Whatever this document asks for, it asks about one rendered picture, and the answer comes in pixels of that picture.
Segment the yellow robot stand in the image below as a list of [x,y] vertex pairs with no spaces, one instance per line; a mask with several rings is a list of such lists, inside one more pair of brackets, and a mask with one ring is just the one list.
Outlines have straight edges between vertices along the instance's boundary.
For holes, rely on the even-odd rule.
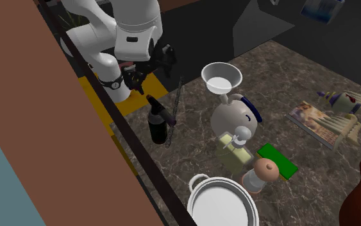
[[[113,123],[113,119],[110,117],[108,111],[103,106],[101,100],[98,98],[96,92],[93,90],[91,84],[87,80],[85,76],[78,78],[80,85],[82,86],[85,94],[87,95],[88,99],[90,100],[93,108],[96,110],[101,122],[105,126],[106,130],[108,131],[112,141],[115,143],[116,147],[118,147],[120,153],[122,154],[124,160],[130,167],[130,170],[133,172],[135,176],[138,175],[135,167],[132,165],[131,161],[126,155],[123,147],[121,146],[120,142],[116,138],[114,132],[112,131],[110,125]],[[165,96],[168,94],[167,89],[160,83],[158,78],[153,74],[149,74],[145,80],[146,91],[151,91],[152,94],[156,95],[158,98]],[[145,95],[141,95],[137,91],[131,91],[130,96],[123,102],[116,104],[118,110],[123,116],[126,116],[137,109],[145,106],[148,104]]]

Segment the white funnel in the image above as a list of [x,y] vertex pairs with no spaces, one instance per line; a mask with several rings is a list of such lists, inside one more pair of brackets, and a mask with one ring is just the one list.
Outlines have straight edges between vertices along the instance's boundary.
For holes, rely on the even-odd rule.
[[205,65],[201,70],[201,77],[206,88],[211,93],[219,95],[224,105],[231,103],[227,94],[239,86],[243,80],[241,71],[226,62],[212,62]]

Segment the black spray bottle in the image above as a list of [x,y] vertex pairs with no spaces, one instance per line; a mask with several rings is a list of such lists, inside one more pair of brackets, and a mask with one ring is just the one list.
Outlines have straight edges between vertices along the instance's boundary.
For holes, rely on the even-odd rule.
[[175,117],[152,95],[148,94],[146,99],[151,105],[151,110],[147,115],[151,139],[155,144],[164,144],[168,135],[167,125],[174,126]]

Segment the green potted plant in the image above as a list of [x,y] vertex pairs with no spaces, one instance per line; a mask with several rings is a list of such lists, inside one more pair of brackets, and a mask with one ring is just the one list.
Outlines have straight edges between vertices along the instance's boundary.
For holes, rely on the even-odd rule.
[[67,10],[64,13],[58,14],[58,21],[65,31],[89,23],[89,20],[86,17],[71,13]]

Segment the yellow-green soap dispenser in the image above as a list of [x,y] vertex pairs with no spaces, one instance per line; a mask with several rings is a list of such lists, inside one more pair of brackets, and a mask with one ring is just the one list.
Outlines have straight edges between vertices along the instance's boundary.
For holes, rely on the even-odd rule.
[[234,133],[224,132],[218,138],[215,155],[232,174],[239,174],[254,159],[245,144],[252,138],[246,126],[237,126]]

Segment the glass grinder with wooden knob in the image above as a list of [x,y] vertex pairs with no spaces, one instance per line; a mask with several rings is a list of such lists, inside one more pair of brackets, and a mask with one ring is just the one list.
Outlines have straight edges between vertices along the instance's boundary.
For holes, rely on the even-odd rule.
[[251,194],[257,194],[268,182],[274,182],[280,176],[280,171],[275,162],[267,158],[258,159],[253,169],[242,177],[242,186]]

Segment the green sponge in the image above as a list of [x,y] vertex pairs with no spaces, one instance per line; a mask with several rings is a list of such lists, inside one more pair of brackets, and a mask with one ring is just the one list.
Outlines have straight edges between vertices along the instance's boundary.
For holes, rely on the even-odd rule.
[[298,167],[270,143],[264,144],[256,155],[260,158],[272,160],[277,165],[283,180],[289,180],[298,171]]

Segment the picture book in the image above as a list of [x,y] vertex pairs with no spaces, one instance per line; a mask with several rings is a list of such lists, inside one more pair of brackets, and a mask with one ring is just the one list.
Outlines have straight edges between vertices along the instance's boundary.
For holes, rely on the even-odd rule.
[[338,135],[324,128],[315,120],[327,115],[311,104],[302,101],[299,105],[293,108],[286,116],[289,120],[295,123],[305,132],[316,138],[319,142],[329,149],[333,149]]

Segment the white pot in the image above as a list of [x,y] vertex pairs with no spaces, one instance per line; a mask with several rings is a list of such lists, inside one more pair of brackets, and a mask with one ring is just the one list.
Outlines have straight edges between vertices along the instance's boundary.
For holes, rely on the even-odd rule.
[[197,226],[260,226],[254,200],[231,179],[197,174],[189,191],[187,211]]

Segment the blue box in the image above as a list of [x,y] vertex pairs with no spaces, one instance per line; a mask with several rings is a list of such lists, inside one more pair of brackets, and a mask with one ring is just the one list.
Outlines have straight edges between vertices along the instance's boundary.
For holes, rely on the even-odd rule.
[[329,24],[344,3],[345,0],[306,0],[300,14],[309,19]]

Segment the cream and purple toy figure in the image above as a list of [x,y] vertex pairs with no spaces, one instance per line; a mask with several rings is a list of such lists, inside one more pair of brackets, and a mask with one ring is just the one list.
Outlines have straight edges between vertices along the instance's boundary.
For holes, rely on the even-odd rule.
[[338,94],[336,92],[317,92],[317,95],[329,103],[333,111],[361,115],[361,94],[359,93],[352,91]]

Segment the beige dish rack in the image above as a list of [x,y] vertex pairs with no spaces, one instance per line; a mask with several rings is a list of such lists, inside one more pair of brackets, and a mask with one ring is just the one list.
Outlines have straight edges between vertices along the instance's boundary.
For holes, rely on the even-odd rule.
[[343,139],[354,146],[360,146],[358,142],[358,133],[361,129],[361,123],[358,122],[354,114],[346,114],[344,117],[324,117],[314,119],[316,123],[337,135],[333,150],[336,150]]

